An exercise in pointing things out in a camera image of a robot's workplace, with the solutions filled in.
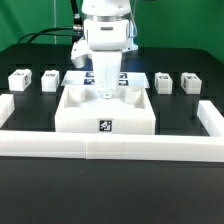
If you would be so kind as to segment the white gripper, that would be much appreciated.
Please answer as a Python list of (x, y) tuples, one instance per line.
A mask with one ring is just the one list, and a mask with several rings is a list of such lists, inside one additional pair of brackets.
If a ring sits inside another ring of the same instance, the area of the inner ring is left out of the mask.
[(122, 52), (93, 51), (92, 64), (96, 89), (101, 94), (115, 94), (118, 87)]

